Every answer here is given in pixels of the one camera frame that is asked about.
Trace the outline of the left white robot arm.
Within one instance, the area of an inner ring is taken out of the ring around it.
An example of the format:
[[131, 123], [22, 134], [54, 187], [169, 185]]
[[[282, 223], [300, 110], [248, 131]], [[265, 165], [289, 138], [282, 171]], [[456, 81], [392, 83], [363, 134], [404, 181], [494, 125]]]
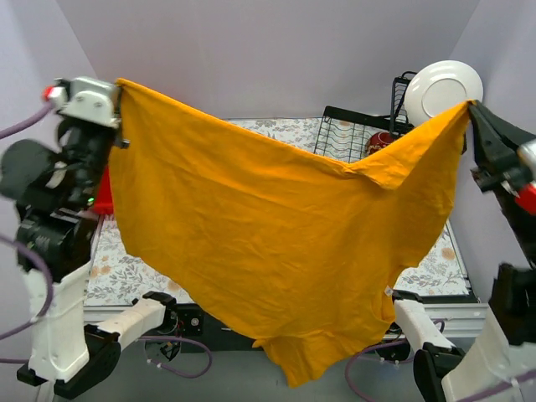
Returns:
[[1, 158], [1, 194], [11, 199], [20, 224], [15, 245], [30, 296], [32, 352], [18, 380], [73, 399], [107, 378], [121, 351], [155, 329], [172, 333], [178, 314], [173, 297], [149, 292], [113, 318], [84, 319], [86, 279], [96, 222], [85, 216], [121, 136], [121, 90], [105, 81], [57, 80], [44, 94], [57, 113], [58, 150], [16, 141]]

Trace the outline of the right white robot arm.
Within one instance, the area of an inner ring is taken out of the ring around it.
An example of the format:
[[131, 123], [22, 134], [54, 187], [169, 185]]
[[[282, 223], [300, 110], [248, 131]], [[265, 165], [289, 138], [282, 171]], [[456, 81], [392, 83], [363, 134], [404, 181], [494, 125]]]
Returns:
[[415, 383], [426, 401], [535, 399], [535, 136], [494, 115], [481, 102], [472, 121], [472, 176], [493, 192], [529, 263], [498, 267], [485, 321], [467, 352], [454, 346], [415, 297], [394, 294], [380, 326], [406, 336], [415, 352]]

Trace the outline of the orange t shirt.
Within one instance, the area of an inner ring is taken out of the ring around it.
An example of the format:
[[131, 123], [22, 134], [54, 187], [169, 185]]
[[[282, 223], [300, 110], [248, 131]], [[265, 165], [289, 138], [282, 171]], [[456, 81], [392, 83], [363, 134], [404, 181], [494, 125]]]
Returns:
[[128, 254], [252, 338], [291, 387], [383, 338], [387, 289], [452, 211], [467, 102], [348, 163], [119, 86], [130, 145], [109, 170]]

